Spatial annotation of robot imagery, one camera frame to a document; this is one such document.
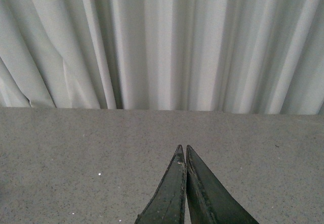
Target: floor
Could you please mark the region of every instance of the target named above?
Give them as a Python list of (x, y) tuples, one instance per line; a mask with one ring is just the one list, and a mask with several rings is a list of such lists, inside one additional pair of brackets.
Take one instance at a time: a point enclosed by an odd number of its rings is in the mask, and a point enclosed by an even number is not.
[(27, 108), (0, 108), (0, 223), (134, 223), (178, 144), (259, 223), (323, 223), (324, 116)]

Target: curtain fold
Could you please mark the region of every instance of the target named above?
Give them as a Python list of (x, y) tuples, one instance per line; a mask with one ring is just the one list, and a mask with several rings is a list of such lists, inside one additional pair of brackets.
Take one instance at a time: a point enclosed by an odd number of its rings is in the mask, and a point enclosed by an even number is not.
[(323, 114), (324, 0), (0, 0), (4, 107)]

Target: concrete floor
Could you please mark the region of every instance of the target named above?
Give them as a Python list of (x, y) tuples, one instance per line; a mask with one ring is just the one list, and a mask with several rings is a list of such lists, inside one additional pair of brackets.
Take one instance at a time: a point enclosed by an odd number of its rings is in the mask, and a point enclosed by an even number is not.
[(178, 144), (259, 223), (323, 223), (323, 116), (18, 108), (0, 108), (0, 223), (134, 223)]

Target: gray speckled floor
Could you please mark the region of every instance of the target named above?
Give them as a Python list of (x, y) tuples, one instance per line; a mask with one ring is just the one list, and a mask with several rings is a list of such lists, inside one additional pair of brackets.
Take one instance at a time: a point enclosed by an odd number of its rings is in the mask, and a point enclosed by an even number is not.
[(0, 223), (134, 223), (178, 144), (259, 223), (323, 223), (323, 116), (17, 108), (0, 108)]

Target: white curtain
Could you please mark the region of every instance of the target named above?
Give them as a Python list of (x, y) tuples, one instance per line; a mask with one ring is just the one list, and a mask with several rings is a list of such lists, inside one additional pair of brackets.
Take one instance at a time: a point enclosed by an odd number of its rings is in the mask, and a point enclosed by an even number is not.
[(324, 114), (324, 0), (0, 0), (0, 105)]

